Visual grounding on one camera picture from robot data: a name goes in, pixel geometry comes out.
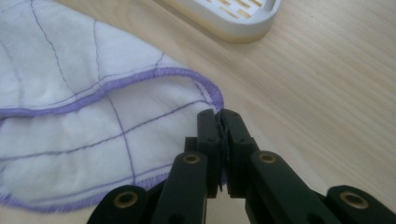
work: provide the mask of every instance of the stitched line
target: stitched line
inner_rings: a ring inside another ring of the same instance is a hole
[[[151,188],[152,186],[156,185],[157,183],[164,181],[167,177],[167,174],[162,174],[162,175],[155,175],[154,177],[150,177],[146,180],[142,180],[136,183],[137,186],[149,186],[148,188]],[[51,212],[69,212],[69,211],[74,211],[80,208],[85,208],[93,205],[97,205],[99,202],[103,200],[103,198],[106,196],[108,191],[102,191],[100,193],[95,193],[92,196],[88,196],[86,198],[78,199],[77,201],[74,202],[66,202],[66,203],[59,203],[57,202],[56,204],[50,204],[50,205],[31,205],[25,202],[22,202],[21,200],[17,198],[13,198],[12,195],[10,194],[0,194],[0,203],[6,204],[8,206],[13,206],[13,207],[18,207],[18,208],[24,208],[24,209],[29,209],[32,211],[37,211],[40,213],[51,213]]]
[[[69,85],[67,84],[66,79],[64,78],[64,72],[62,71],[62,68],[61,68],[61,66],[59,65],[58,53],[57,53],[57,51],[55,50],[55,47],[53,46],[53,43],[50,42],[50,40],[49,40],[49,38],[48,38],[46,32],[44,32],[44,29],[43,29],[43,27],[41,26],[40,22],[38,21],[38,17],[37,17],[37,15],[35,14],[35,8],[33,7],[33,2],[34,2],[34,0],[32,0],[32,2],[31,2],[31,4],[30,4],[30,7],[32,8],[33,15],[35,16],[35,21],[36,21],[37,25],[40,27],[40,30],[41,30],[41,32],[43,33],[44,37],[46,37],[47,42],[49,42],[50,46],[52,47],[52,50],[53,50],[53,53],[54,53],[55,59],[56,59],[56,64],[58,65],[59,72],[61,73],[62,79],[64,80],[64,84],[66,85],[67,89],[69,89],[71,92],[73,92],[73,91],[70,89]]]
[[[100,67],[99,67],[99,47],[96,37],[96,20],[93,21],[93,41],[95,43],[95,50],[96,50],[96,66],[98,69],[98,84],[100,85]]]
[[[3,44],[3,42],[0,41],[0,46],[4,49],[4,51],[6,52],[6,55],[8,57],[9,62],[12,64],[12,72],[14,74],[14,77],[17,79],[18,81],[18,105],[22,106],[23,105],[23,98],[24,98],[24,89],[23,89],[23,80],[21,79],[21,75],[18,72],[17,67],[15,66],[14,63],[14,59],[12,57],[12,55],[10,54],[8,48],[6,47],[5,44]]]
[[[180,106],[180,107],[178,107],[178,108],[176,108],[176,109],[174,109],[174,110],[172,110],[172,111],[170,111],[168,113],[162,114],[159,117],[156,117],[154,119],[149,119],[149,120],[146,120],[146,121],[144,121],[142,123],[139,123],[139,124],[135,125],[134,127],[126,130],[125,133],[120,133],[120,134],[117,134],[115,136],[111,136],[111,137],[109,137],[107,139],[101,140],[101,141],[93,143],[91,145],[87,145],[87,146],[84,146],[84,147],[77,147],[77,148],[66,150],[66,151],[46,151],[46,152],[34,153],[34,154],[23,155],[23,156],[4,157],[4,158],[0,158],[0,161],[18,161],[18,160],[25,160],[25,159],[30,159],[30,158],[34,158],[34,157],[40,157],[40,156],[59,156],[59,155],[62,155],[62,154],[71,154],[71,153],[74,153],[74,152],[77,152],[77,151],[81,151],[81,150],[84,150],[84,149],[93,148],[93,147],[101,145],[104,142],[107,142],[109,140],[121,137],[123,134],[129,133],[129,132],[131,132],[131,131],[133,131],[133,130],[135,130],[135,129],[143,126],[143,125],[146,125],[146,124],[151,123],[151,122],[153,122],[155,120],[158,120],[158,119],[162,119],[162,118],[168,117],[168,116],[176,113],[179,110],[182,110],[182,109],[184,109],[184,108],[186,108],[186,107],[188,107],[190,105],[195,105],[195,104],[198,104],[198,103],[204,103],[204,104],[207,104],[207,105],[212,105],[209,102],[203,101],[203,100],[192,101],[192,102],[187,103],[185,105],[182,105],[182,106]]]
[[[135,177],[139,177],[141,175],[146,175],[148,173],[151,173],[151,172],[154,172],[154,171],[157,171],[157,170],[161,170],[161,169],[169,167],[169,166],[172,166],[172,163],[169,163],[169,164],[166,164],[166,165],[163,165],[163,166],[160,166],[160,167],[149,169],[149,170],[147,170],[147,171],[145,171],[145,172],[143,172],[141,174],[136,175]],[[83,190],[76,191],[76,192],[73,192],[73,193],[69,193],[69,194],[65,194],[65,195],[58,195],[58,196],[48,197],[48,198],[34,199],[34,200],[29,201],[29,202],[30,203],[43,203],[43,202],[59,200],[59,199],[64,199],[64,198],[69,198],[69,197],[76,197],[76,196],[78,196],[80,194],[83,194],[83,193],[86,193],[86,192],[89,192],[89,191],[92,191],[92,190],[96,190],[96,189],[109,187],[109,186],[112,186],[112,185],[115,185],[115,184],[119,184],[119,183],[121,183],[123,181],[127,181],[127,180],[132,179],[132,178],[133,178],[132,176],[127,176],[127,177],[124,177],[124,178],[121,178],[121,179],[118,179],[118,180],[115,180],[115,181],[112,181],[112,182],[96,185],[96,186],[90,187],[88,189],[83,189]]]
[[[206,100],[206,97],[205,97],[204,93],[202,92],[201,86],[198,85],[198,83],[195,80],[193,82],[194,82],[195,86],[197,87],[197,89],[199,90],[199,92],[201,93],[201,95],[204,98],[204,100]]]
[[[60,104],[60,103],[65,102],[65,101],[68,101],[68,100],[70,100],[71,98],[76,98],[77,96],[79,96],[80,94],[84,93],[85,91],[91,90],[91,89],[94,88],[96,85],[99,85],[99,86],[100,86],[100,82],[103,81],[103,80],[105,80],[105,79],[108,78],[108,77],[121,76],[121,75],[125,75],[125,74],[128,74],[128,73],[133,73],[133,72],[135,72],[136,70],[148,69],[148,68],[153,68],[153,67],[154,67],[154,65],[151,64],[151,65],[147,65],[147,66],[144,66],[144,67],[141,67],[141,68],[136,68],[136,69],[133,69],[133,70],[130,70],[130,71],[127,71],[127,72],[122,72],[122,73],[116,73],[116,74],[106,75],[106,76],[104,76],[104,77],[101,77],[101,78],[99,79],[99,81],[93,83],[89,88],[87,88],[87,89],[85,89],[85,90],[83,90],[83,91],[76,92],[76,93],[74,93],[73,95],[71,95],[71,96],[69,96],[69,97],[67,97],[67,98],[65,98],[65,99],[63,99],[63,100],[61,100],[61,101],[54,102],[54,103],[51,103],[51,104],[49,104],[49,105],[57,105],[57,104]],[[41,106],[49,106],[49,105],[24,105],[24,106],[29,106],[29,107],[41,107]]]
[[[107,99],[110,102],[111,106],[113,107],[114,113],[117,116],[117,121],[118,121],[118,123],[120,125],[121,134],[122,134],[122,137],[123,137],[124,142],[125,142],[125,149],[126,149],[126,151],[128,153],[129,165],[131,166],[131,172],[132,172],[132,177],[133,177],[132,184],[134,184],[134,181],[135,181],[135,177],[134,177],[134,163],[132,162],[131,149],[129,148],[128,139],[125,136],[125,131],[123,129],[123,126],[122,126],[122,123],[121,123],[121,120],[120,120],[119,112],[117,112],[117,109],[114,106],[113,101],[111,101],[109,96],[107,96]]]
[[[155,69],[157,69],[158,68],[158,65],[160,65],[160,62],[163,60],[163,56],[165,55],[165,53],[163,52],[162,54],[161,54],[161,57],[160,57],[160,59],[155,63],[155,66],[154,66],[154,68]],[[158,74],[157,74],[157,70],[155,70],[154,71],[154,76],[156,77]]]

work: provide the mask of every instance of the white cloth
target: white cloth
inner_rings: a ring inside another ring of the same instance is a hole
[[[196,115],[223,102],[207,78],[142,40],[46,0],[0,0],[0,203],[94,205],[165,179]]]

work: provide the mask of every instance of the purple stitching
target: purple stitching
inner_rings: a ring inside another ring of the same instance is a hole
[[[52,50],[53,50],[53,53],[54,53],[55,59],[56,59],[56,64],[58,65],[59,72],[61,73],[62,79],[64,80],[64,84],[66,85],[67,89],[69,89],[71,92],[73,92],[73,91],[70,89],[70,86],[67,84],[66,79],[64,78],[64,72],[62,71],[62,68],[61,68],[61,66],[59,65],[59,58],[58,58],[58,54],[57,54],[57,52],[56,52],[56,50],[55,50],[55,47],[53,46],[53,43],[50,42],[50,40],[49,40],[47,34],[44,32],[43,27],[41,26],[40,22],[38,21],[37,15],[35,14],[35,8],[33,7],[33,2],[34,2],[34,1],[35,1],[35,0],[31,0],[30,7],[32,8],[33,15],[35,16],[35,21],[37,22],[37,25],[40,27],[40,30],[41,30],[41,32],[43,33],[44,37],[46,37],[47,41],[49,42],[50,46],[52,47]]]
[[[23,85],[22,85],[23,81],[21,79],[21,76],[20,76],[20,73],[18,72],[17,67],[14,64],[14,59],[13,59],[12,55],[10,54],[8,48],[1,41],[0,41],[0,46],[6,52],[6,55],[7,55],[8,59],[9,59],[9,62],[12,63],[12,71],[14,73],[14,77],[18,81],[18,86],[19,86],[19,88],[18,88],[18,104],[19,104],[19,106],[21,106],[21,105],[23,105],[23,96],[24,96],[24,90],[23,90]]]
[[[160,166],[160,167],[152,168],[152,169],[149,169],[149,170],[147,170],[147,171],[145,171],[145,172],[143,172],[141,174],[136,175],[135,177],[139,177],[141,175],[145,175],[145,174],[157,171],[157,170],[161,170],[161,169],[166,168],[166,167],[171,166],[171,165],[172,165],[172,163],[169,163],[169,164],[166,164],[166,165],[163,165],[163,166]],[[129,179],[132,179],[132,178],[134,178],[134,177],[133,176],[127,176],[127,177],[124,177],[124,178],[121,178],[121,179],[118,179],[118,180],[115,180],[115,181],[112,181],[112,182],[108,182],[108,183],[101,184],[101,185],[96,185],[96,186],[90,187],[88,189],[83,189],[81,191],[77,191],[77,192],[73,192],[73,193],[69,193],[69,194],[65,194],[65,195],[58,195],[58,196],[54,196],[54,197],[34,199],[34,200],[29,201],[29,202],[30,203],[43,203],[43,202],[59,200],[59,199],[64,199],[64,198],[69,198],[69,197],[76,197],[76,196],[78,196],[80,194],[83,194],[83,193],[86,193],[86,192],[89,192],[89,191],[92,191],[92,190],[95,190],[95,189],[101,189],[101,188],[109,187],[109,186],[112,186],[112,185],[115,185],[115,184],[119,184],[119,183],[121,183],[123,181],[129,180]]]
[[[154,76],[154,72],[160,74],[160,76]],[[0,108],[0,114],[13,114],[13,115],[25,115],[29,117],[40,116],[45,114],[62,114],[68,113],[82,108],[85,105],[91,104],[102,99],[106,96],[110,91],[115,89],[120,89],[125,86],[135,84],[138,82],[151,80],[157,77],[189,77],[194,80],[198,80],[203,86],[205,86],[208,91],[212,102],[215,102],[216,109],[221,109],[224,107],[223,98],[219,88],[213,84],[207,77],[203,77],[198,73],[191,71],[190,69],[185,68],[158,68],[151,69],[148,71],[144,71],[141,73],[133,74],[129,77],[123,77],[120,79],[108,81],[103,85],[103,88],[99,89],[97,92],[94,92],[91,95],[85,96],[76,100],[74,103],[69,105],[63,105],[56,108],[47,108],[40,110],[32,110],[32,109],[24,109],[24,108]]]
[[[163,60],[163,56],[165,55],[165,53],[163,52],[162,54],[161,54],[161,57],[160,57],[160,59],[155,63],[155,65],[154,65],[154,68],[155,69],[157,69],[158,68],[158,66],[160,65],[160,61],[162,61]]]
[[[30,1],[30,0],[21,1],[21,2],[15,4],[15,5],[11,6],[11,7],[8,7],[8,8],[6,8],[6,9],[3,9],[1,12],[3,13],[3,12],[6,12],[6,11],[9,11],[9,10],[11,10],[11,9],[14,8],[14,7],[17,7],[17,6],[21,5],[21,4],[27,3],[27,2],[29,2],[29,1]]]
[[[136,183],[136,185],[153,186],[161,181],[164,181],[166,177],[167,174],[156,175],[154,177],[148,178],[147,180],[139,181]],[[108,191],[97,193],[95,195],[92,195],[91,197],[81,199],[73,203],[63,203],[63,204],[54,204],[54,205],[45,205],[45,206],[32,206],[18,199],[12,198],[11,195],[0,195],[0,203],[8,206],[19,207],[40,213],[69,212],[80,208],[96,205],[102,201],[102,199],[105,197],[107,193]]]
[[[193,82],[194,82],[196,88],[197,88],[197,89],[199,90],[199,92],[201,93],[202,97],[206,100],[206,97],[205,97],[204,93],[202,92],[201,87],[198,85],[198,83],[197,83],[195,80],[194,80]]]
[[[99,66],[99,47],[98,47],[98,42],[96,39],[96,20],[93,21],[93,41],[95,43],[95,49],[96,49],[96,65],[98,68],[98,84],[100,85],[100,66]]]
[[[122,137],[123,137],[124,142],[125,142],[126,151],[128,153],[129,165],[131,166],[131,172],[132,172],[132,177],[133,177],[132,184],[133,184],[134,181],[135,181],[135,177],[134,177],[134,163],[132,162],[131,149],[129,148],[128,139],[125,136],[126,132],[123,129],[123,126],[122,126],[122,123],[121,123],[121,120],[120,120],[120,116],[119,116],[119,112],[117,112],[117,109],[116,109],[116,107],[113,104],[113,101],[111,101],[109,96],[107,96],[107,99],[110,102],[111,106],[113,107],[114,113],[116,114],[116,117],[117,117],[117,121],[118,121],[118,123],[120,125],[121,134],[122,134]]]
[[[62,154],[71,154],[71,153],[74,153],[74,152],[77,152],[77,151],[81,151],[81,150],[84,150],[84,149],[89,149],[89,148],[98,146],[100,144],[103,144],[104,142],[107,142],[109,140],[112,140],[112,139],[115,139],[117,137],[120,137],[123,134],[127,134],[127,133],[129,133],[129,132],[131,132],[131,131],[133,131],[133,130],[135,130],[135,129],[137,129],[137,128],[145,125],[145,124],[148,124],[148,123],[151,123],[151,122],[153,122],[155,120],[158,120],[158,119],[167,117],[169,115],[172,115],[172,114],[176,113],[178,110],[184,109],[184,108],[186,108],[186,107],[188,107],[190,105],[195,105],[197,103],[204,103],[204,104],[207,104],[207,105],[211,105],[209,102],[206,102],[206,101],[203,101],[203,100],[192,101],[192,102],[187,103],[185,105],[182,105],[182,106],[180,106],[180,107],[178,107],[178,108],[176,108],[176,109],[174,109],[174,110],[172,110],[172,111],[170,111],[168,113],[162,114],[159,117],[156,117],[154,119],[149,119],[149,120],[146,120],[146,121],[144,121],[142,123],[139,123],[139,124],[135,125],[134,127],[132,127],[130,129],[128,129],[127,131],[125,131],[125,133],[120,133],[120,134],[117,134],[115,136],[111,136],[111,137],[109,137],[107,139],[104,139],[102,141],[93,143],[91,145],[87,145],[87,146],[84,146],[84,147],[77,147],[77,148],[66,150],[66,151],[46,151],[46,152],[34,153],[34,154],[23,155],[23,156],[4,157],[4,158],[0,158],[0,161],[25,160],[25,159],[30,159],[30,158],[39,157],[39,156],[59,156],[59,155],[62,155]]]

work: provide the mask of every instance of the white container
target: white container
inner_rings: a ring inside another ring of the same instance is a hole
[[[281,0],[163,0],[218,37],[247,43],[271,27]]]

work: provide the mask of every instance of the wooden surface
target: wooden surface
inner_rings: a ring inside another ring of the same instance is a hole
[[[60,0],[212,79],[262,150],[312,189],[363,189],[396,212],[396,1],[284,0],[269,33],[235,45],[159,0]],[[207,222],[248,223],[243,201],[209,201]],[[0,207],[1,223],[85,223],[93,208],[39,215]]]

